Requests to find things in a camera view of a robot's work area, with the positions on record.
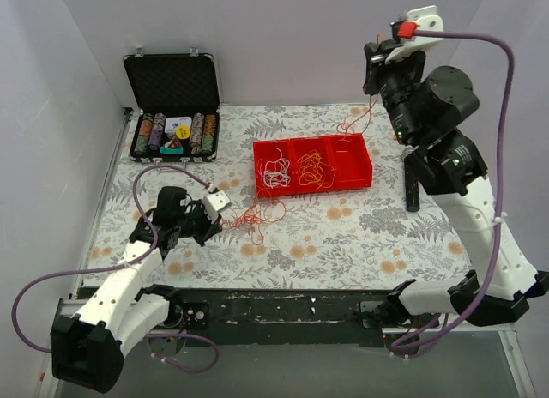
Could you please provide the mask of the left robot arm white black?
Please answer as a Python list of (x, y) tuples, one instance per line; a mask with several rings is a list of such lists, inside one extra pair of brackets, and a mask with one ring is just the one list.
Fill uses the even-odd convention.
[(160, 190), (130, 234), (122, 260), (94, 295), (72, 316), (57, 317), (51, 329), (52, 375), (106, 393), (120, 377), (130, 350), (157, 325), (174, 329), (183, 317), (171, 286), (147, 286), (148, 277), (182, 238), (199, 245), (221, 231), (231, 201), (210, 188), (190, 201), (180, 187)]

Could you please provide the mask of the black microphone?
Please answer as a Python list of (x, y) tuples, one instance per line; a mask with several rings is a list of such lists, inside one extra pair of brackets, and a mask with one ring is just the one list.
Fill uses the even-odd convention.
[(420, 210), (419, 183), (413, 175), (412, 166), (407, 159), (408, 155), (412, 152), (411, 148), (405, 148), (402, 153), (402, 161), (404, 167), (406, 209), (410, 213), (416, 213)]

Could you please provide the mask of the floral table mat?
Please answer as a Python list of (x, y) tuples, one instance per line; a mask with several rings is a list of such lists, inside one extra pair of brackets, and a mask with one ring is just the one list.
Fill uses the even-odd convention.
[[(328, 135), (345, 122), (365, 138), (374, 169), (370, 189), (255, 204), (255, 141)], [(143, 165), (122, 150), (83, 287), (103, 282), (103, 268), (123, 255), (139, 209), (151, 208), (161, 187), (181, 186), (199, 198), (202, 180), (213, 181), (232, 201), (223, 231), (204, 246), (180, 241), (150, 275), (153, 283), (390, 289), (408, 279), (444, 280), (468, 271), (467, 252), (429, 196), (420, 198), (418, 213), (405, 209), (402, 150), (381, 106), (222, 106), (220, 135), (217, 159), (190, 165), (188, 174), (144, 172)], [(140, 173), (143, 178), (137, 180)]]

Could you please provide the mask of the white card deck box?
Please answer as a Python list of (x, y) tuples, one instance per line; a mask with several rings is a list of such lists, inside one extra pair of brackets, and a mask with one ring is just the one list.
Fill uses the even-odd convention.
[(166, 131), (175, 131), (176, 128), (180, 125), (189, 126), (192, 123), (192, 117), (170, 117), (166, 119), (165, 130)]

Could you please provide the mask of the yellow round chip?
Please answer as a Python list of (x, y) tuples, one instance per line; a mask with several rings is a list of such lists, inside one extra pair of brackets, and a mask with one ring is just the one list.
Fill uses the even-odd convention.
[(190, 128), (187, 125), (179, 125), (175, 134), (181, 140), (188, 139), (190, 137)]

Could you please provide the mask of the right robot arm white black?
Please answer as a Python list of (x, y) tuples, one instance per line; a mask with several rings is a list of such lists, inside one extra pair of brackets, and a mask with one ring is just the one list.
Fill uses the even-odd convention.
[(528, 262), (496, 214), (486, 163), (457, 128), (480, 105), (473, 83), (449, 65), (424, 75), (424, 51), (391, 62), (399, 47), (391, 39), (365, 44), (363, 90), (380, 95), (398, 142), (412, 149), (405, 167), (443, 210), (471, 265), (463, 278), (407, 280), (364, 317), (404, 328), (423, 314), (462, 314), (487, 283), (467, 322), (514, 323), (528, 311), (529, 299), (548, 292), (548, 274)]

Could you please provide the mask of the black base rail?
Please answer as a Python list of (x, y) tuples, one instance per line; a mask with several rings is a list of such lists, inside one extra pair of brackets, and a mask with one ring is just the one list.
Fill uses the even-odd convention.
[(168, 313), (160, 328), (200, 335), (219, 346), (336, 345), (386, 347), (398, 334), (425, 324), (430, 315), (398, 323), (376, 321), (385, 291), (183, 289), (153, 285)]

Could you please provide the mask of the black poker chip case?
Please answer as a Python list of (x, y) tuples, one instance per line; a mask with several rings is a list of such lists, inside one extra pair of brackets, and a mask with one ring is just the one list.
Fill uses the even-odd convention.
[[(128, 55), (123, 60), (138, 106), (130, 157), (140, 163), (212, 162), (220, 133), (220, 94), (214, 57), (196, 49), (180, 54)], [(192, 117), (190, 137), (166, 131), (166, 119)]]

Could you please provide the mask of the red three-compartment tray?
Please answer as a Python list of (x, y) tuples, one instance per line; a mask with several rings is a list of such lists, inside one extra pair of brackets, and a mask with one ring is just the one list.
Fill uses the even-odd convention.
[(369, 188), (373, 164), (361, 134), (294, 137), (253, 144), (259, 197)]

